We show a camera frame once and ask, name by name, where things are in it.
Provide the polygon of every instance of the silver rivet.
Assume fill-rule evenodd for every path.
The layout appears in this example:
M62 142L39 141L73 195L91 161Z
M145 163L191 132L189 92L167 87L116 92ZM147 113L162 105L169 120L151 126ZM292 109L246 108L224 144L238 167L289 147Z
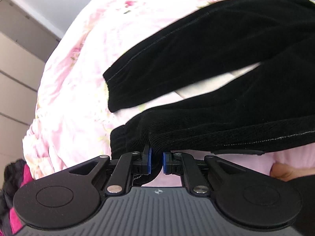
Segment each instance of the silver rivet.
M195 186L193 190L197 194L205 194L209 191L209 188L204 185L198 185L198 186Z
M109 187L107 187L107 191L111 194L117 194L122 191L122 187L120 185L110 185Z

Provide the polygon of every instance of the gray cabinet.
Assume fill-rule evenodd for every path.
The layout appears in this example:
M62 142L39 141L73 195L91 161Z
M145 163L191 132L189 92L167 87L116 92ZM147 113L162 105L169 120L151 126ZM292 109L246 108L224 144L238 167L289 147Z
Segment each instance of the gray cabinet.
M0 0L0 31L46 62L59 39L10 0Z
M0 32L0 187L4 167L23 157L43 70L42 60Z

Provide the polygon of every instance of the logo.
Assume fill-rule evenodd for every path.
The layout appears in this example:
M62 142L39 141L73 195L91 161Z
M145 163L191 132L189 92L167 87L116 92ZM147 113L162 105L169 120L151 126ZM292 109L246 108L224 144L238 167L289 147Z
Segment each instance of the logo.
M161 193L163 193L163 191L160 190L160 189L157 189L157 190L155 190L154 192L155 192L157 195L160 195Z

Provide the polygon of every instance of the pink floral bedding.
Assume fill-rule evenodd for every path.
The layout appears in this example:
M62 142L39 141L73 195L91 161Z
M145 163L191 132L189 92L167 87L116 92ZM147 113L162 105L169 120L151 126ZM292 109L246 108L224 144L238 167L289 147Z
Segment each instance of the pink floral bedding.
M110 155L111 131L136 114L212 91L244 73L227 73L116 113L107 108L108 89L102 74L124 52L179 18L217 1L92 0L46 63L35 119L23 139L32 177L38 179L95 156ZM315 144L310 144L261 157L224 157L269 173L275 160L296 167L315 166L314 149ZM177 185L179 179L171 178L160 178L157 185Z

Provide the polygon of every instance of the black velvet fabric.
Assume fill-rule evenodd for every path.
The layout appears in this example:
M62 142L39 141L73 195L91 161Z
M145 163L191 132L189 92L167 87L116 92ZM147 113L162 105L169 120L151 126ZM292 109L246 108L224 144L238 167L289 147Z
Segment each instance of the black velvet fabric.
M0 231L4 236L12 236L9 212L1 216Z
M112 111L263 62L214 92L146 110L114 129L113 159L151 144L153 173L137 183L156 176L163 151L273 152L315 142L314 3L227 0L179 22L136 45L105 72ZM189 22L195 23L143 50Z
M315 32L310 0L225 0L140 42L105 73L111 112L274 58Z

